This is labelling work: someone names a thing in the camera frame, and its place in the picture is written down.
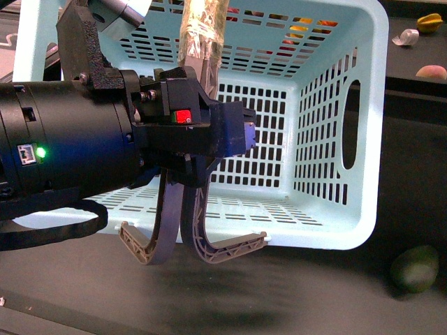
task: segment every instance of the dark table surface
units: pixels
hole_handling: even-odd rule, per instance
[[[400,36],[405,29],[416,29],[412,19],[392,19],[388,43],[386,75],[415,79],[416,73],[426,65],[440,65],[447,68],[447,24],[432,34],[421,34],[418,42],[411,47],[399,47],[391,40]]]

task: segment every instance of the wrapped pole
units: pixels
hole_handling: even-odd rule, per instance
[[[186,0],[180,27],[179,66],[191,66],[207,95],[218,89],[226,14],[230,0]]]
[[[180,28],[179,66],[191,66],[206,94],[215,99],[229,0],[186,0]],[[216,166],[221,158],[207,164]],[[205,231],[210,178],[200,188],[185,186],[180,232],[182,241],[205,262],[216,264],[264,247],[267,234],[248,234],[211,243]]]

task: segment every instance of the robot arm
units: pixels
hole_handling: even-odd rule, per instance
[[[206,262],[262,248],[264,234],[214,245],[205,234],[209,176],[221,159],[255,146],[254,111],[210,99],[191,68],[156,70],[153,77],[113,68],[87,0],[69,2],[57,30],[66,81],[0,84],[0,220],[69,206],[98,219],[50,232],[58,235],[53,239],[45,232],[38,239],[0,235],[0,250],[94,233],[106,212],[82,199],[144,186],[158,174],[152,238],[126,224],[120,232],[142,263],[169,257],[179,225],[184,243]]]

